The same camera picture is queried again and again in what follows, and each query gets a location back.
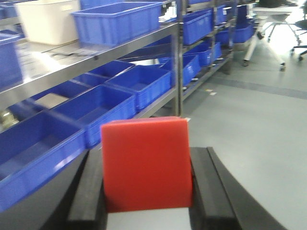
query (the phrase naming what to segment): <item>caster wheel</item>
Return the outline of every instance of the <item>caster wheel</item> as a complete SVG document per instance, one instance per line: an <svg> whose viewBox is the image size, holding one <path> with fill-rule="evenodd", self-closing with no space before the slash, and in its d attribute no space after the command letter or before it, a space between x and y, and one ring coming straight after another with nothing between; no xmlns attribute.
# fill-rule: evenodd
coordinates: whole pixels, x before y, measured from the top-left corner
<svg viewBox="0 0 307 230"><path fill-rule="evenodd" d="M248 65L249 65L249 61L244 60L243 63L242 63L242 66L246 67Z"/></svg>

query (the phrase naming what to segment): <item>concrete floor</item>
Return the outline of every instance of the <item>concrete floor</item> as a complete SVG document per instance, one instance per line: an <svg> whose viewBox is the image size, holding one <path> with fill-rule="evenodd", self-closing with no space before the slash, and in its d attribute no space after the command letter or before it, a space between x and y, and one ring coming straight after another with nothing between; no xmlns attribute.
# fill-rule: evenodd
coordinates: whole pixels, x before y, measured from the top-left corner
<svg viewBox="0 0 307 230"><path fill-rule="evenodd" d="M297 54L289 56L295 39L286 29L277 27L271 39L286 72L278 71L261 43L248 67L241 66L245 53L237 52L232 73L218 72L203 84L184 102L184 116L191 118L191 146L214 147L264 208L287 229L302 230L307 226L307 56L302 62Z"/></svg>

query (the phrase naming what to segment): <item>white table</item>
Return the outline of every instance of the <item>white table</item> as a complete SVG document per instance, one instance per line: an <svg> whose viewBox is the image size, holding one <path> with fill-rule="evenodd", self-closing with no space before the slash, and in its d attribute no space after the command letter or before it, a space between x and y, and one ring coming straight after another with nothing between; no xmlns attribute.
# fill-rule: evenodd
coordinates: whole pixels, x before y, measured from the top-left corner
<svg viewBox="0 0 307 230"><path fill-rule="evenodd" d="M262 35L263 26L267 22L274 22L274 20L272 19L272 15L291 14L295 10L298 10L299 7L304 4L304 2L305 0L298 1L297 2L298 6L295 6L295 7L282 6L282 7L276 7L276 8L264 8L264 7L253 8L253 11L257 15L257 19L259 20L259 24L258 24L255 34L253 35L251 39L251 43L248 48L248 51L244 57L243 66L249 65L249 61L255 50L257 41L260 40L270 50L270 52L274 55L274 57L280 64L280 71L285 71L285 61L281 59L281 57L271 48L270 44L264 39L264 36Z"/></svg>

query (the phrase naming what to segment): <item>blue crate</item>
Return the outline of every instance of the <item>blue crate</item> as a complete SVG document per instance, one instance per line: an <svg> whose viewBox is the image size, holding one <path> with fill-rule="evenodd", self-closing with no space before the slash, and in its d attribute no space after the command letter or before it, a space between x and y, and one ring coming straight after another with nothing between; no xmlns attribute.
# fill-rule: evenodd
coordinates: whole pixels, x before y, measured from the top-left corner
<svg viewBox="0 0 307 230"><path fill-rule="evenodd" d="M244 43L254 35L253 24L249 22L240 23L236 25L234 32L234 43ZM216 34L215 40L222 45L228 45L229 43L229 30L223 30Z"/></svg>
<svg viewBox="0 0 307 230"><path fill-rule="evenodd" d="M199 56L199 62L201 67L205 67L210 65L211 61L211 50L209 44L203 44L198 45L194 47L193 49L189 50L184 54L184 56L190 56L190 55L198 55Z"/></svg>
<svg viewBox="0 0 307 230"><path fill-rule="evenodd" d="M17 35L0 34L0 91L23 79L15 51Z"/></svg>
<svg viewBox="0 0 307 230"><path fill-rule="evenodd" d="M124 90L99 85L52 110L84 126L86 145L91 149L100 143L101 125L134 117L135 96Z"/></svg>
<svg viewBox="0 0 307 230"><path fill-rule="evenodd" d="M183 18L183 44L190 45L208 35L211 30L211 11L201 14L187 14Z"/></svg>
<svg viewBox="0 0 307 230"><path fill-rule="evenodd" d="M37 107L32 103L32 101L28 101L27 99L11 105L8 109L19 121L23 121L29 117L32 117L41 111L40 107Z"/></svg>
<svg viewBox="0 0 307 230"><path fill-rule="evenodd" d="M19 1L6 1L1 2L0 7L4 9L5 18L14 18L17 17L17 12L14 7L14 4L19 3Z"/></svg>
<svg viewBox="0 0 307 230"><path fill-rule="evenodd" d="M189 4L197 4L197 3L201 3L201 2L209 2L211 0L189 0Z"/></svg>
<svg viewBox="0 0 307 230"><path fill-rule="evenodd" d="M84 85L79 82L68 80L60 85L57 85L55 87L52 87L46 91L40 92L31 98L27 99L28 102L31 102L33 105L35 105L35 109L37 111L41 111L46 109L44 106L36 103L35 101L42 98L43 96L46 96L49 93L54 93L63 97L67 98L73 98L77 95L87 91L90 89L90 86Z"/></svg>
<svg viewBox="0 0 307 230"><path fill-rule="evenodd" d="M80 0L81 10L108 5L112 3L123 2L123 0Z"/></svg>
<svg viewBox="0 0 307 230"><path fill-rule="evenodd" d="M84 150L84 130L47 112L0 133L0 212L45 185Z"/></svg>
<svg viewBox="0 0 307 230"><path fill-rule="evenodd" d="M5 18L4 9L0 6L0 20L4 18Z"/></svg>
<svg viewBox="0 0 307 230"><path fill-rule="evenodd" d="M97 85L102 85L103 83L105 83L106 80L109 80L109 79L110 78L99 76L93 73L84 73L74 78L73 80L77 82L82 82L89 87L95 87Z"/></svg>
<svg viewBox="0 0 307 230"><path fill-rule="evenodd" d="M223 22L226 22L227 18L227 12L224 11L225 5L221 5L217 7L217 12L216 12L216 22L215 25L220 25ZM211 12L211 14L213 13L213 9L209 8L209 9L204 9L204 10L200 10L200 11L196 11L187 15L202 15L204 13L207 12ZM211 25L213 27L213 17L211 17Z"/></svg>
<svg viewBox="0 0 307 230"><path fill-rule="evenodd" d="M136 108L141 111L171 88L171 73L158 68L136 66L106 81L136 94Z"/></svg>
<svg viewBox="0 0 307 230"><path fill-rule="evenodd" d="M159 28L160 2L123 2L72 13L82 45L116 46Z"/></svg>
<svg viewBox="0 0 307 230"><path fill-rule="evenodd" d="M106 78L112 78L134 66L134 64L129 62L115 60L91 70L90 73L98 74Z"/></svg>
<svg viewBox="0 0 307 230"><path fill-rule="evenodd" d="M168 58L168 61L161 67L162 69L172 70L172 61ZM183 86L188 85L196 74L201 70L200 61L198 55L189 55L183 57ZM175 78L172 76L172 85L174 84Z"/></svg>
<svg viewBox="0 0 307 230"><path fill-rule="evenodd" d="M23 34L13 31L13 30L1 30L0 35L16 35L16 36L19 36L19 39L24 38Z"/></svg>

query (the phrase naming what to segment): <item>office chair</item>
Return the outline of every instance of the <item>office chair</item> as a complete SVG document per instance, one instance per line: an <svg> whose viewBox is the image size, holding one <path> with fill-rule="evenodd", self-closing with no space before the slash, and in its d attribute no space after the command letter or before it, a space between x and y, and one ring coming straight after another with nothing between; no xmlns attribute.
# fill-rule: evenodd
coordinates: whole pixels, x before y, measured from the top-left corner
<svg viewBox="0 0 307 230"><path fill-rule="evenodd" d="M306 33L307 33L307 20L306 20L306 14L307 14L307 1L304 3L304 5L303 5L302 8L303 8L303 12L304 12L304 19L295 23L295 26L298 27L298 28L300 28L300 29L298 29L298 31L301 31L301 30L302 30L302 31L305 31L305 32L303 32L303 33L300 34L300 35L303 35L303 34L306 34ZM307 48L307 45L304 45L304 46L298 45L298 46L293 47L292 50L291 50L291 55L294 54L294 51L295 51L296 48ZM301 54L299 55L299 57L298 57L298 60L299 60L299 61L303 60L303 57L302 57L302 56L303 56L304 54L307 54L307 50L304 51L303 53L301 53Z"/></svg>
<svg viewBox="0 0 307 230"><path fill-rule="evenodd" d="M280 0L280 1L275 1L275 0L263 0L263 1L259 1L259 7L266 7L266 8L276 8L276 7L280 7L280 6L297 6L296 3L293 3L291 1L286 1L286 0ZM271 27L272 30L268 36L268 42L270 42L271 40L271 36L276 28L276 26L278 25L287 25L290 30L292 31L292 33L294 34L294 36L296 37L297 40L297 45L299 46L301 44L301 41L299 39L299 37L297 36L297 34L295 33L295 31L292 29L291 25L286 21L287 17L289 16L289 14L276 14L276 15L271 15L268 19L267 22L270 22L271 24L266 27L262 33L265 34L265 31Z"/></svg>

